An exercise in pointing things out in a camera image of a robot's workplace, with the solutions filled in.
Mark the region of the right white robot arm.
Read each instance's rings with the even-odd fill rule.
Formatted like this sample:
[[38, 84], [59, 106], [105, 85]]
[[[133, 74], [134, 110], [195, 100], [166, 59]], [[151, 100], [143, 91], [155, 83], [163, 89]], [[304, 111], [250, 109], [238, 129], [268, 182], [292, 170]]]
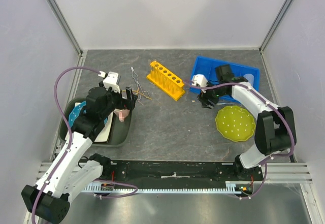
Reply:
[[260, 166], [273, 156], [292, 155], [297, 143], [294, 113], [290, 107], [280, 107], [261, 95], [244, 76], [235, 76], [230, 65], [218, 66], [217, 84], [203, 75], [192, 77], [193, 86], [198, 86], [199, 101], [204, 108], [214, 108], [220, 97], [228, 95], [240, 102], [255, 118], [254, 144], [236, 156], [233, 176], [244, 180], [251, 169]]

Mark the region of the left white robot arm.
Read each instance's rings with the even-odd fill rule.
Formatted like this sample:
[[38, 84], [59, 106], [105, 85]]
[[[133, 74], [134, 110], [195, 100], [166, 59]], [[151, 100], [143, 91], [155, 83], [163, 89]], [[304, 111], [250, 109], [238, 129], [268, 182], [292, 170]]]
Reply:
[[61, 223], [74, 199], [94, 180], [111, 176], [109, 158], [95, 154], [77, 173], [75, 166], [102, 132], [106, 119], [115, 110], [132, 111], [137, 95], [126, 87], [126, 97], [111, 87], [94, 87], [88, 92], [73, 125], [68, 126], [68, 141], [45, 174], [33, 185], [26, 185], [22, 198], [32, 218]]

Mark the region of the glass stirring rod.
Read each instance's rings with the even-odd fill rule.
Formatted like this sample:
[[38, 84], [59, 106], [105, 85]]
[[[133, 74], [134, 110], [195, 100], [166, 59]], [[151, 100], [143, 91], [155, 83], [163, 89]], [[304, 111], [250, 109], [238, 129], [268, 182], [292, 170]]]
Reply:
[[155, 60], [149, 60], [149, 67], [150, 67], [150, 76], [153, 78], [154, 73], [155, 73]]

